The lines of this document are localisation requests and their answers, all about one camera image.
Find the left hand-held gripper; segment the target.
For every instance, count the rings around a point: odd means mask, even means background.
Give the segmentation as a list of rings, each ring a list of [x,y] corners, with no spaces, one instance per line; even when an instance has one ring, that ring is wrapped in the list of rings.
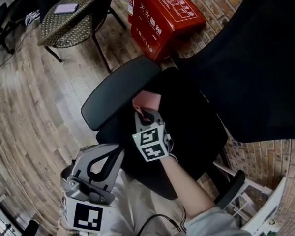
[[[111,206],[115,196],[111,191],[123,158],[124,150],[118,144],[90,146],[74,167],[70,165],[61,172],[63,215],[70,229],[103,232],[109,228],[110,220],[115,217],[115,208]],[[92,165],[102,159],[106,161],[101,171],[93,173]]]

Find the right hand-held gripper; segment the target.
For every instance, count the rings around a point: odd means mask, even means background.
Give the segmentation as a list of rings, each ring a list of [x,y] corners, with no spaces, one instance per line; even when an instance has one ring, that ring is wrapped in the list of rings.
[[[146,162],[169,156],[174,141],[166,131],[160,113],[152,108],[142,108],[142,114],[134,113],[136,132],[134,143]]]

